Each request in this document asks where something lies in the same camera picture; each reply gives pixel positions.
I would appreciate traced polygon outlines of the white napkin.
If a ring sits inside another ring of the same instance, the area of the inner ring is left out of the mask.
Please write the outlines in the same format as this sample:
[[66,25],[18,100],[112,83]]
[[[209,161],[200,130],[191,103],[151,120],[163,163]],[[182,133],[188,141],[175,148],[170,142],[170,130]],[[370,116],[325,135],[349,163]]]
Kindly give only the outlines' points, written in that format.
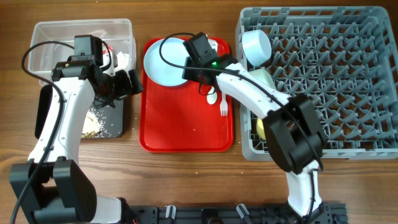
[[119,52],[115,54],[111,51],[111,60],[115,71],[127,70],[130,66],[130,55]]

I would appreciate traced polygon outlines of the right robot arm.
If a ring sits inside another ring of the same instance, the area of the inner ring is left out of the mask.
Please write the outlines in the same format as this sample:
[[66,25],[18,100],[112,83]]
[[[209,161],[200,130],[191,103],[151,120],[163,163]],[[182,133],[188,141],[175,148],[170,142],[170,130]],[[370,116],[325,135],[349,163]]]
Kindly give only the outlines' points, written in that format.
[[261,119],[272,160],[286,173],[291,209],[310,222],[322,200],[318,172],[327,137],[307,95],[290,96],[252,76],[228,54],[189,56],[183,78],[232,96]]

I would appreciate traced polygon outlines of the rice and food scraps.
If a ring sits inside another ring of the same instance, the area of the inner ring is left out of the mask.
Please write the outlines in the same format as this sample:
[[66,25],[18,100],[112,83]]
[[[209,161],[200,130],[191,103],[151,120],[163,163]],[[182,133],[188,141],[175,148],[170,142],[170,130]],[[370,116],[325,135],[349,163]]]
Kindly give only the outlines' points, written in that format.
[[100,120],[100,114],[90,108],[86,114],[85,122],[83,125],[83,131],[81,133],[82,138],[101,138],[103,137],[104,124]]

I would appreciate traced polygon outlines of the light green bowl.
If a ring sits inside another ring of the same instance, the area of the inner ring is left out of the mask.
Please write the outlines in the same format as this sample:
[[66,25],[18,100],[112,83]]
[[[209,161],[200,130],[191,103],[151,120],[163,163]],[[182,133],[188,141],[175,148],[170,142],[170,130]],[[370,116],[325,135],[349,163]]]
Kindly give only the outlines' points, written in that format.
[[250,71],[249,74],[260,80],[261,82],[265,83],[267,86],[271,87],[272,89],[276,89],[275,83],[265,68],[259,68],[257,70]]

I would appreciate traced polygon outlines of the yellow plastic cup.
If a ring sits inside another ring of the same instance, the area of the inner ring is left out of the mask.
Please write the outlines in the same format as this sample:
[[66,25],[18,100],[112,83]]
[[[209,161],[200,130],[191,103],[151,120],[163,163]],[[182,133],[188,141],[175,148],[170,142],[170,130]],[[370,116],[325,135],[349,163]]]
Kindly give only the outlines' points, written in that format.
[[266,135],[265,135],[262,119],[258,118],[256,121],[256,132],[261,139],[266,140]]

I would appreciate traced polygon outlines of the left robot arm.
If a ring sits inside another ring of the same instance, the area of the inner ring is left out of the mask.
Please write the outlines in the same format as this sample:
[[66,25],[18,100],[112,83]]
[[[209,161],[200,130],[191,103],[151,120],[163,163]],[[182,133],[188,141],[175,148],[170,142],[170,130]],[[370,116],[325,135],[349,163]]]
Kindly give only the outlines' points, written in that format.
[[50,109],[37,145],[25,164],[11,168],[18,209],[29,223],[135,223],[124,198],[96,193],[78,165],[81,133],[90,105],[110,105],[143,91],[135,72],[108,75],[93,60],[59,62],[49,81]]

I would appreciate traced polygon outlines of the light blue bowl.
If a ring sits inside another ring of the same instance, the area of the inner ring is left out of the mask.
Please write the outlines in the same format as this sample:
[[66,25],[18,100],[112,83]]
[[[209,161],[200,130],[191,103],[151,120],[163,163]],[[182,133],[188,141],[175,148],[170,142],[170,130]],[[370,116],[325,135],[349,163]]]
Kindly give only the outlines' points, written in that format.
[[271,58],[271,42],[263,30],[245,32],[242,44],[244,54],[253,67],[258,67]]

